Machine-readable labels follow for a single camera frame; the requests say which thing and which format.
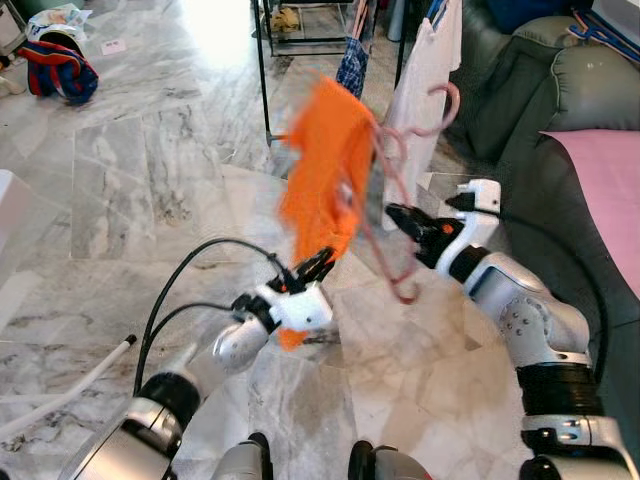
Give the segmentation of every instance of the orange cloth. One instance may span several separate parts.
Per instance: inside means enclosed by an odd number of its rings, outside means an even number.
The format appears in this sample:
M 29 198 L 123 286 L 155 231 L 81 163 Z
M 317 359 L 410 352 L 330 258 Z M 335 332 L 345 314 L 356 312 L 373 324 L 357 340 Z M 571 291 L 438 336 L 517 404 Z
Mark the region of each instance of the orange cloth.
M 296 262 L 326 246 L 336 250 L 335 260 L 349 248 L 359 220 L 351 208 L 341 207 L 337 191 L 346 172 L 353 194 L 364 203 L 373 122 L 358 99 L 325 78 L 294 124 L 289 142 L 301 158 L 289 176 L 280 213 L 297 233 Z

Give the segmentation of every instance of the clothes drying rack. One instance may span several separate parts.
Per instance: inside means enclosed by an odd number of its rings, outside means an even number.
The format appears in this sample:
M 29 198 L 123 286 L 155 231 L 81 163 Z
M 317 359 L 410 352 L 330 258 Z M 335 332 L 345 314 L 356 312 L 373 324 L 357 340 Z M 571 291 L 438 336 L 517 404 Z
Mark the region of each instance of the clothes drying rack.
M 271 5 L 269 3 L 269 0 L 263 0 L 264 2 L 264 11 L 265 11 L 265 27 L 267 30 L 267 37 L 269 40 L 269 50 L 270 50 L 270 54 L 271 57 L 277 57 L 277 56 L 282 56 L 279 53 L 274 53 L 274 45 L 273 45 L 273 35 L 271 32 Z M 261 88 L 261 93 L 262 93 L 262 111 L 264 114 L 264 126 L 265 126 L 265 137 L 266 137 L 266 141 L 267 141 L 267 145 L 271 146 L 271 143 L 275 140 L 283 140 L 285 138 L 285 135 L 274 135 L 271 133 L 271 122 L 269 119 L 269 99 L 267 98 L 267 79 L 266 79 L 266 75 L 265 75 L 265 69 L 264 69 L 264 52 L 262 50 L 262 28 L 260 26 L 260 4 L 259 4 L 259 0 L 252 0 L 253 3 L 253 15 L 254 15 L 254 21 L 255 21 L 255 25 L 256 25 L 256 42 L 257 42 L 257 47 L 258 47 L 258 64 L 259 64 L 259 70 L 260 70 L 260 88 Z M 317 2 L 315 2 L 314 0 L 296 0 L 294 4 L 296 5 L 311 5 L 311 4 L 316 4 Z M 334 0 L 334 1 L 324 1 L 322 2 L 322 4 L 324 5 L 336 5 L 338 9 L 340 9 L 341 5 L 347 5 L 350 4 L 351 0 Z M 409 20 L 409 3 L 410 0 L 406 0 L 404 2 L 404 9 L 403 9 L 403 13 L 402 13 L 402 30 L 401 30 L 401 35 L 400 35 L 400 45 L 399 45 L 399 50 L 398 50 L 398 59 L 397 59 L 397 63 L 396 63 L 396 78 L 395 78 L 395 85 L 398 84 L 398 81 L 400 80 L 400 74 L 402 72 L 402 60 L 404 57 L 404 47 L 405 47 L 405 42 L 407 39 L 407 27 L 408 27 L 408 20 Z M 299 38 L 299 39 L 280 39 L 278 41 L 278 43 L 283 43 L 283 44 L 322 44 L 322 43 L 342 43 L 346 41 L 346 36 L 341 36 L 341 37 L 320 37 L 320 38 Z M 286 56 L 303 56 L 303 55 L 342 55 L 343 52 L 342 51 L 336 51 L 336 52 L 331 52 L 331 53 L 289 53 Z

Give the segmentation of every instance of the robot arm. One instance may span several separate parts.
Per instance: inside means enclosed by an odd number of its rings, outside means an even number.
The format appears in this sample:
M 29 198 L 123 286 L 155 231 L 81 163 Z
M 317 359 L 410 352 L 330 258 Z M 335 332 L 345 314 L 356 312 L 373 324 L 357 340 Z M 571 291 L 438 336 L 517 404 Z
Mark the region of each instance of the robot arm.
M 189 422 L 209 395 L 228 376 L 248 369 L 279 326 L 305 331 L 331 322 L 333 313 L 319 282 L 333 266 L 327 263 L 332 254 L 324 249 L 297 268 L 297 280 L 305 285 L 302 291 L 287 292 L 275 278 L 239 297 L 233 304 L 233 323 L 205 348 L 197 342 L 187 346 L 149 378 L 87 441 L 59 480 L 175 479 L 171 462 Z M 259 449 L 246 450 L 249 457 L 260 459 Z
M 459 187 L 457 219 L 432 219 L 391 204 L 386 212 L 418 244 L 417 258 L 463 284 L 504 337 L 522 388 L 522 439 L 536 455 L 521 479 L 634 479 L 638 472 L 615 419 L 604 416 L 588 352 L 589 328 L 526 268 L 481 245 L 497 226 L 500 188 L 489 180 Z

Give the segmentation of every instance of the pink fabric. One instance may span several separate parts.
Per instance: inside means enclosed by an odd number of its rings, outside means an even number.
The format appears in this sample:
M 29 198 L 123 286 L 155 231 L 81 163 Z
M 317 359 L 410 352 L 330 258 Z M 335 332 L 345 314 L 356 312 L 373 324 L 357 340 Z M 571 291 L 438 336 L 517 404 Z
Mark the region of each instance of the pink fabric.
M 598 232 L 640 298 L 640 132 L 542 133 L 569 152 Z

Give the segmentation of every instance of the white tube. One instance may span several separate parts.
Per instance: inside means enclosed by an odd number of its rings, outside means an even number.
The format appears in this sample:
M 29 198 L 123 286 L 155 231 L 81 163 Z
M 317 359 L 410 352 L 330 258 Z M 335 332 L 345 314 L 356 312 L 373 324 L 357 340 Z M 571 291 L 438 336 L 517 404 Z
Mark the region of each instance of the white tube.
M 131 345 L 135 342 L 135 337 L 133 335 L 129 336 L 124 342 L 122 342 L 118 347 L 111 352 L 107 358 L 105 358 L 100 364 L 94 368 L 91 372 L 89 372 L 82 380 L 76 383 L 70 390 L 66 393 L 63 393 L 55 400 L 42 405 L 32 412 L 20 417 L 15 420 L 7 423 L 3 427 L 0 427 L 0 440 L 5 438 L 9 438 L 14 435 L 17 431 L 31 425 L 35 421 L 40 418 L 48 415 L 49 413 L 59 409 L 63 405 L 69 403 L 75 397 L 80 395 L 84 389 L 86 389 L 89 385 L 96 381 L 113 363 L 124 353 L 126 352 Z

